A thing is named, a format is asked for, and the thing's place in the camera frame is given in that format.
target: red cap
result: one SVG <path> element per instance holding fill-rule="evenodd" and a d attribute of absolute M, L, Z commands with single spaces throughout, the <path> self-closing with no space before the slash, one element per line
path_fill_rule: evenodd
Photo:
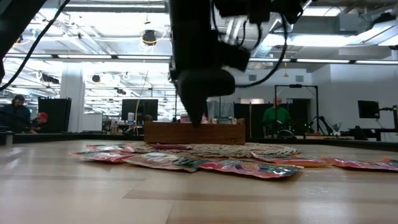
<path fill-rule="evenodd" d="M 44 112 L 38 113 L 38 114 L 37 114 L 37 117 L 38 117 L 38 118 L 44 118 L 44 119 L 48 119 L 48 118 L 49 118 L 48 114 L 47 114 L 47 113 L 44 113 Z"/>

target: wooden box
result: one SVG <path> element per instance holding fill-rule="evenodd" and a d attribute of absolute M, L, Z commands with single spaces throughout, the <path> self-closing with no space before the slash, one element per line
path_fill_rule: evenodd
<path fill-rule="evenodd" d="M 246 142 L 245 125 L 146 122 L 144 141 L 169 144 L 239 144 Z"/>

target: green shirt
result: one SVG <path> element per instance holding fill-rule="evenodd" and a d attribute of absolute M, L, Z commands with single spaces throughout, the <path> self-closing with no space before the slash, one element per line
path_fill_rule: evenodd
<path fill-rule="evenodd" d="M 277 108 L 277 113 L 278 113 L 278 121 L 280 121 L 282 124 L 288 122 L 290 120 L 289 112 L 287 109 L 283 107 L 278 107 Z M 262 122 L 264 124 L 269 124 L 272 121 L 275 121 L 275 108 L 268 108 L 264 112 L 264 116 L 262 118 Z"/>

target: woven mat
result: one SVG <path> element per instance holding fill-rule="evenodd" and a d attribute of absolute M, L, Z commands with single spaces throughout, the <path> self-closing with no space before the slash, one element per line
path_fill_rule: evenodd
<path fill-rule="evenodd" d="M 220 144 L 189 144 L 191 150 L 159 150 L 144 142 L 133 142 L 130 145 L 136 153 L 163 152 L 184 157 L 233 157 L 252 158 L 252 152 L 264 156 L 289 156 L 300 153 L 300 150 L 290 146 L 275 144 L 246 143 L 244 146 Z"/>

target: person in green shirt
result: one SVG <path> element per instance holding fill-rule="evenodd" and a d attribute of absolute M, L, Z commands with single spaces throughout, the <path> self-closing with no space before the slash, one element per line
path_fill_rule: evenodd
<path fill-rule="evenodd" d="M 282 103 L 282 99 L 276 98 L 276 102 L 274 99 L 274 105 L 271 108 L 268 108 L 264 112 L 264 116 L 262 117 L 262 123 L 264 126 L 273 124 L 275 121 L 275 110 L 277 113 L 278 122 L 280 124 L 284 124 L 290 120 L 289 112 L 287 109 L 279 106 Z M 264 127 L 264 136 L 267 136 L 266 129 Z"/>

